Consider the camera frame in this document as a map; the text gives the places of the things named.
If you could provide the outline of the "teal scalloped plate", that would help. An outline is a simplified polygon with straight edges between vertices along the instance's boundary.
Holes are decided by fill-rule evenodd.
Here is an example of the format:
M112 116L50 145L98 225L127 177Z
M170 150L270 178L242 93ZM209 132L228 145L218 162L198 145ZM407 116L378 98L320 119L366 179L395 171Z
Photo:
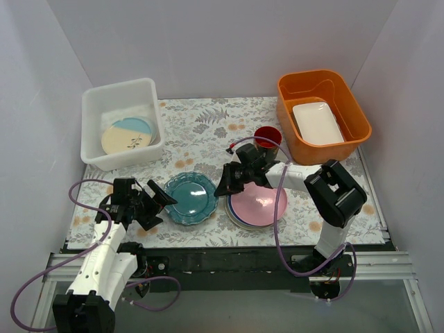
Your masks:
M198 225L217 209L216 186L204 174L194 171L179 173L164 186L164 191L177 201L165 207L172 221L178 225Z

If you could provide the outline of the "cream blue leaf plate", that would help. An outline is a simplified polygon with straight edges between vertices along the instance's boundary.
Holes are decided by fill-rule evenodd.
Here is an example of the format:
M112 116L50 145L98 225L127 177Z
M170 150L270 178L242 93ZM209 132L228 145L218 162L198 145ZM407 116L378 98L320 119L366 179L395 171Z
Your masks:
M147 119L126 117L115 121L101 137L101 145L108 155L144 148L150 145L151 129Z

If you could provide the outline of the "white deep round plate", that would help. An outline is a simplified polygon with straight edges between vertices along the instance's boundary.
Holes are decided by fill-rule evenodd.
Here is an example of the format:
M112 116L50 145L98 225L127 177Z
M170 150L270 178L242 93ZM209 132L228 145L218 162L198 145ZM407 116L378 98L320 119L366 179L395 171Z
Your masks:
M151 129L150 145L153 145L155 143L155 140L157 139L157 136L158 136L158 125L157 125L157 122L152 119L147 119L146 122Z

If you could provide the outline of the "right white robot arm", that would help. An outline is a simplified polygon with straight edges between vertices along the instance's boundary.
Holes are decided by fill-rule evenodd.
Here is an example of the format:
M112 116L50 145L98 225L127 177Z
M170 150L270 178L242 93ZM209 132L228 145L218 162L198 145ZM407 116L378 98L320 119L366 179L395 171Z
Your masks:
M331 275L339 267L339 257L350 244L345 241L352 221L367 201L366 192L337 160L321 165L302 166L291 160L280 162L262 157L253 144L244 144L227 152L237 156L223 165L221 180L214 192L216 197L239 194L244 185L276 189L273 208L273 232L277 253L288 272L296 277L315 273ZM323 218L321 235L316 244L313 261L306 262L302 272L293 270L285 260L278 238L278 203L282 189L304 191L311 196Z

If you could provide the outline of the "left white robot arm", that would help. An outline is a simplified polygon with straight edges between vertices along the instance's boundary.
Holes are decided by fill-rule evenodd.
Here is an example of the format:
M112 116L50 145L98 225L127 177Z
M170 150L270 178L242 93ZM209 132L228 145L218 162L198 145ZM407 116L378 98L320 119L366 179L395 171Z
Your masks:
M96 210L91 250L66 293L55 296L52 311L58 332L113 332L115 307L131 277L143 276L148 262L142 245L123 242L136 221L150 230L162 222L158 216L176 200L153 180L149 195L134 178L116 178L113 192Z

